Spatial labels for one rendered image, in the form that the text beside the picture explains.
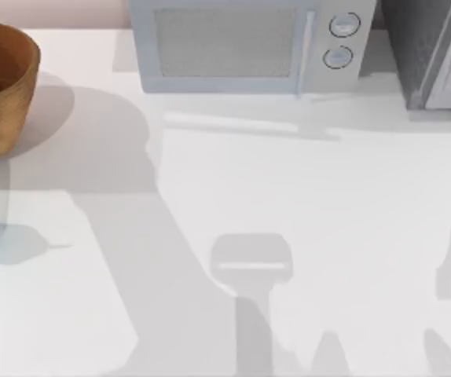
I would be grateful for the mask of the microwave oven door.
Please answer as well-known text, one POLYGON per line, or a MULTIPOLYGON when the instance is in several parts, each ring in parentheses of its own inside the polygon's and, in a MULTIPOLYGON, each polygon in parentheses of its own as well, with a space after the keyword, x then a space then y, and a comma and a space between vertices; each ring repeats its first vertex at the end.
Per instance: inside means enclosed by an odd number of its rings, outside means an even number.
POLYGON ((315 0, 129 0, 146 93, 296 93, 315 0))

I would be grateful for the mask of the small microwave knob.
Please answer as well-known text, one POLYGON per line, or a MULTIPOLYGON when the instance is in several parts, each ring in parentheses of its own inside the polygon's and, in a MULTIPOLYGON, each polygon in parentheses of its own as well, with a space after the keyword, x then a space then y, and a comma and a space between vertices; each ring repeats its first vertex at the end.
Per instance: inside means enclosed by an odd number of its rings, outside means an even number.
POLYGON ((347 46, 337 46, 328 49, 322 57, 325 66, 332 70, 346 68, 353 59, 354 53, 347 46))

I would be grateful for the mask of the woven wooden basket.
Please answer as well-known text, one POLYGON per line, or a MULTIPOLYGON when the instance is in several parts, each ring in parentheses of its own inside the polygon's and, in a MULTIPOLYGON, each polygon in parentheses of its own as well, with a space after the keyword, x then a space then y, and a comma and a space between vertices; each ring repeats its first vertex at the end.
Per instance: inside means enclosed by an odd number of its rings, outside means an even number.
POLYGON ((29 113, 41 51, 25 32, 0 24, 0 156, 10 152, 29 113))

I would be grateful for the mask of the large microwave knob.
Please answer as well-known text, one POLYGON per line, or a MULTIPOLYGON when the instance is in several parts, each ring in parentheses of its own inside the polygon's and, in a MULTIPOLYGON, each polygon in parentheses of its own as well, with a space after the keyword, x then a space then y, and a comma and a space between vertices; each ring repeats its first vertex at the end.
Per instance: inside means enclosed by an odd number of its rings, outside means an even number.
POLYGON ((329 30, 336 38, 348 38, 356 34, 360 26, 361 18, 356 13, 340 13, 331 19, 329 30))

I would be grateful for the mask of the pale microwave oven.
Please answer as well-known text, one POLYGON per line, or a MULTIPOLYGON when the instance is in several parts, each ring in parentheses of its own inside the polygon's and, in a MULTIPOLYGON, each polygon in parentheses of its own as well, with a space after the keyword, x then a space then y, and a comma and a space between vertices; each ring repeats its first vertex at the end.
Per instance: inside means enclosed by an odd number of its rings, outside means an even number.
POLYGON ((377 0, 129 0, 147 93, 342 93, 377 0))

